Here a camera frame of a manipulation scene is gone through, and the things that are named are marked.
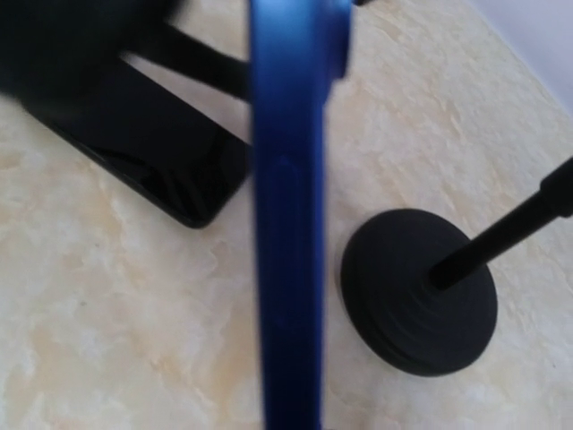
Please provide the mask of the black pole phone stand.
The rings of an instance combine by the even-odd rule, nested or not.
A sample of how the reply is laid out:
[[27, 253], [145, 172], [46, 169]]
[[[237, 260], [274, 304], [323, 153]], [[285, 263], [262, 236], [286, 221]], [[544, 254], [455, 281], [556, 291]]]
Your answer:
[[557, 218], [572, 215], [572, 162], [475, 238], [422, 210], [381, 212], [350, 237], [340, 291], [366, 345], [397, 369], [424, 377], [472, 365], [495, 331], [490, 261]]

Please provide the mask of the black phone blue edge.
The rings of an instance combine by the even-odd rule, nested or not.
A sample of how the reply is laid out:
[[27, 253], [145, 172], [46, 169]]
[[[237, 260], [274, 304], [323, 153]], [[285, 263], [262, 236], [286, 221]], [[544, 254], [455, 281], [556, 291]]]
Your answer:
[[254, 1], [250, 80], [264, 425], [318, 429], [324, 108], [346, 74], [348, 1]]

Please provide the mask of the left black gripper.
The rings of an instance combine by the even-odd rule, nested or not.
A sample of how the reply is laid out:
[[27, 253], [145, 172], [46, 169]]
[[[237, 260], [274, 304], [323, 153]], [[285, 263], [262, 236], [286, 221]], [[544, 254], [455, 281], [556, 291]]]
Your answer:
[[[68, 108], [132, 43], [178, 9], [177, 1], [3, 1], [1, 92], [21, 103]], [[163, 24], [147, 60], [243, 101], [249, 63]]]

